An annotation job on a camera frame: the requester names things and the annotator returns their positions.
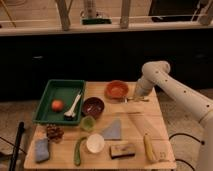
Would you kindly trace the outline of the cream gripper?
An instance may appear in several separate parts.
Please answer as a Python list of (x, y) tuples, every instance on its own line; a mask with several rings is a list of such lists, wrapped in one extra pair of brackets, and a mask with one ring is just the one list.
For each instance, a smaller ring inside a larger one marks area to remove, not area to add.
[(142, 97), (148, 96), (152, 91), (152, 83), (147, 80), (139, 79), (136, 83), (134, 96)]

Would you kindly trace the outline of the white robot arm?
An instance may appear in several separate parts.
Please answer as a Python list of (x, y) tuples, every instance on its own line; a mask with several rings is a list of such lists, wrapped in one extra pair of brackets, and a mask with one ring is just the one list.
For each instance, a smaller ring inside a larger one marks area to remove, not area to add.
[(175, 80), (169, 72), (170, 64), (167, 61), (145, 63), (133, 97), (148, 96), (157, 85), (176, 103), (189, 110), (204, 128), (204, 144), (199, 149), (196, 171), (213, 171), (213, 100)]

